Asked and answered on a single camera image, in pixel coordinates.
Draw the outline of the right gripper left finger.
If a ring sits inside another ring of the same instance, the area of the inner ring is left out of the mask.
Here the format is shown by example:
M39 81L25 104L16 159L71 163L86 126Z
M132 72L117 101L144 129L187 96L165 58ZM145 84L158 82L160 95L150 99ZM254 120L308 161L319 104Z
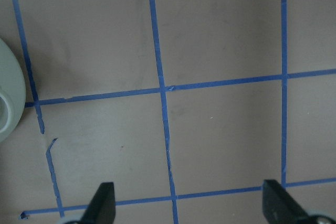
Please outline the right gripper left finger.
M116 216L114 183L101 183L79 223L113 224Z

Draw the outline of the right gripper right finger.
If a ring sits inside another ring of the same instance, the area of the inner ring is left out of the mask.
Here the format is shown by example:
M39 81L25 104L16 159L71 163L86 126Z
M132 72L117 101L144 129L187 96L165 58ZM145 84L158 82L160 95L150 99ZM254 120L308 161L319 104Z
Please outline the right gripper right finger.
M269 224L335 223L329 216L307 213L274 179L263 182L262 212Z

